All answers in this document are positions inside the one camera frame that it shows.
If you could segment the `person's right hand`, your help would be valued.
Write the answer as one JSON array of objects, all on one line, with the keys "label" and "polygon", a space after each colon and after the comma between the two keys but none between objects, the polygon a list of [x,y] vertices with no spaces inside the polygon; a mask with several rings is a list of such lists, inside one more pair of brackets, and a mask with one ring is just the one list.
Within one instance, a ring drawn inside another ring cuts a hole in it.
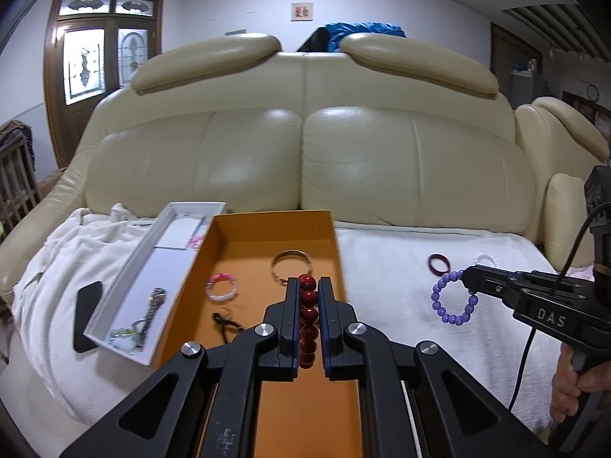
[{"label": "person's right hand", "polygon": [[550,416],[556,423],[573,417],[579,409],[582,393],[607,392],[611,388],[611,367],[606,362],[579,375],[573,366],[573,347],[563,343],[552,378]]}]

